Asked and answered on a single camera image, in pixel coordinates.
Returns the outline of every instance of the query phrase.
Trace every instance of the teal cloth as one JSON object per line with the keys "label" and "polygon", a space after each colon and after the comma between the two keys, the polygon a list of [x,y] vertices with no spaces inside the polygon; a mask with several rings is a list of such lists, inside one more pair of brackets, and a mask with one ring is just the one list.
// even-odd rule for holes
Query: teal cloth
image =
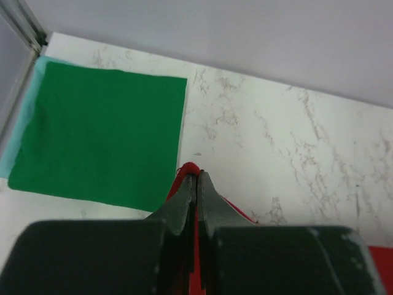
{"label": "teal cloth", "polygon": [[15,165],[15,159],[20,149],[23,133],[26,130],[26,126],[33,118],[38,91],[44,78],[47,63],[50,61],[69,65],[69,63],[65,61],[51,57],[39,57],[36,60],[29,88],[23,98],[17,121],[0,160],[0,178],[8,179]]}

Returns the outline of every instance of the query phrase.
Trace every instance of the table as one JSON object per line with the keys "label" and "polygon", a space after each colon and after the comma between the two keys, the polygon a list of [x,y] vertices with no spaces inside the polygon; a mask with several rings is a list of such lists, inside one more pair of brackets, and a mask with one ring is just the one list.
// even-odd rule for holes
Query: table
{"label": "table", "polygon": [[[259,224],[341,224],[369,245],[393,246],[393,110],[60,33],[45,55],[186,77],[178,166],[208,171]],[[149,214],[0,185],[0,263],[36,220]]]}

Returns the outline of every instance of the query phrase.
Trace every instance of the folded green cloth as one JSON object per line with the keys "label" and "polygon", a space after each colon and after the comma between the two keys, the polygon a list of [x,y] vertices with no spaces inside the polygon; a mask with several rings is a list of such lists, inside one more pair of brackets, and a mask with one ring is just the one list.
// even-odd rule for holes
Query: folded green cloth
{"label": "folded green cloth", "polygon": [[176,172],[186,83],[48,63],[9,187],[156,210]]}

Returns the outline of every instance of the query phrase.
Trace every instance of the marble pattern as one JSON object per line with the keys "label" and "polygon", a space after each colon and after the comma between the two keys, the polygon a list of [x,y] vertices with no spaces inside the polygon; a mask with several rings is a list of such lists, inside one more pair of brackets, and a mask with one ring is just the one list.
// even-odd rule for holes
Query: marble pattern
{"label": "marble pattern", "polygon": [[393,246],[393,110],[58,33],[45,54],[188,78],[178,165],[259,224],[342,224]]}

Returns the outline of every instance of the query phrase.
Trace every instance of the white marble table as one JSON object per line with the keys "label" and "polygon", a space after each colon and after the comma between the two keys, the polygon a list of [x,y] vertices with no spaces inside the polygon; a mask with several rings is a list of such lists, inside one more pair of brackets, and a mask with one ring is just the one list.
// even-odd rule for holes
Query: white marble table
{"label": "white marble table", "polygon": [[[188,78],[178,165],[193,161],[260,224],[342,224],[393,246],[393,110],[55,33],[45,53]],[[143,218],[88,201],[0,191],[0,262],[29,223]]]}

